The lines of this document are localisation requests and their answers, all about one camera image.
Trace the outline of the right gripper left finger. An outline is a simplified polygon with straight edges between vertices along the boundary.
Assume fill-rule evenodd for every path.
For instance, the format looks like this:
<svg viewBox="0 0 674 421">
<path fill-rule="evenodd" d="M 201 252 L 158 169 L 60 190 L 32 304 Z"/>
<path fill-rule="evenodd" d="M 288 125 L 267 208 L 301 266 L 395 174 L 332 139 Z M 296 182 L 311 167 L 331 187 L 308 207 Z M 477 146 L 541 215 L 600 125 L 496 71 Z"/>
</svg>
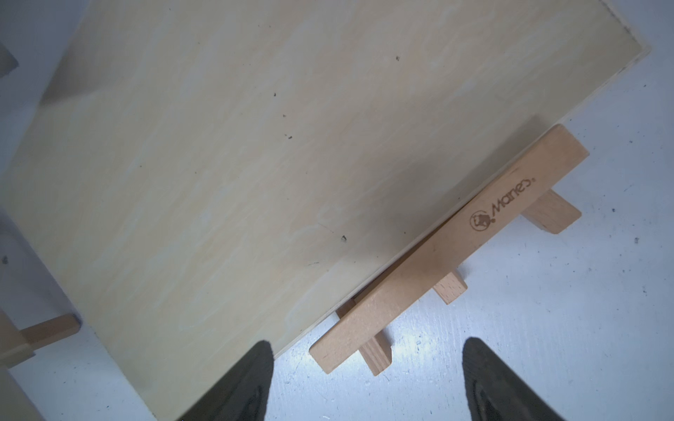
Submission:
<svg viewBox="0 0 674 421">
<path fill-rule="evenodd" d="M 265 419 L 274 361 L 270 342 L 257 342 L 178 420 Z"/>
</svg>

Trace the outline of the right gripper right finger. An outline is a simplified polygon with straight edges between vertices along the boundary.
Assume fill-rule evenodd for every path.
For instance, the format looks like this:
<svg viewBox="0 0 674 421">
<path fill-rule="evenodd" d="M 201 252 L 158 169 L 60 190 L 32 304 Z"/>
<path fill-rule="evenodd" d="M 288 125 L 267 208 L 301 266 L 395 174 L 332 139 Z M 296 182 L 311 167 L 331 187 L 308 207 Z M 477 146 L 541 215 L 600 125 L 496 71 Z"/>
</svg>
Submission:
<svg viewBox="0 0 674 421">
<path fill-rule="evenodd" d="M 481 339 L 470 337 L 465 341 L 462 364 L 473 420 L 562 418 Z"/>
</svg>

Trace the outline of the wooden easel with label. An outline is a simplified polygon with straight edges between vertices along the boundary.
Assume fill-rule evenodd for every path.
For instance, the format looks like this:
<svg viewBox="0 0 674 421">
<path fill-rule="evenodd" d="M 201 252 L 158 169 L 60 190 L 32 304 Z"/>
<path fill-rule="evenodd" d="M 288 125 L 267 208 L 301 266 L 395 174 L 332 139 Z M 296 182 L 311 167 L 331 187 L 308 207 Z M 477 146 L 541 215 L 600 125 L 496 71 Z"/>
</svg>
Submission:
<svg viewBox="0 0 674 421">
<path fill-rule="evenodd" d="M 329 374 L 588 157 L 553 126 L 446 223 L 391 265 L 359 296 L 310 355 Z"/>
</svg>

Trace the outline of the light plywood board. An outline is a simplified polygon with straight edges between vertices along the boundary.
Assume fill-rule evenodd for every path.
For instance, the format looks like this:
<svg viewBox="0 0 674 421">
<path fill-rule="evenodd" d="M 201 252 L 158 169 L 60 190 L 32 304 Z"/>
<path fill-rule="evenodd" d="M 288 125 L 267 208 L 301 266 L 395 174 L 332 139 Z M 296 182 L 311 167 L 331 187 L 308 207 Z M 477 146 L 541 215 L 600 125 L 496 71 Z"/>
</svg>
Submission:
<svg viewBox="0 0 674 421">
<path fill-rule="evenodd" d="M 606 1 L 94 1 L 1 205 L 174 420 L 643 51 Z"/>
</svg>

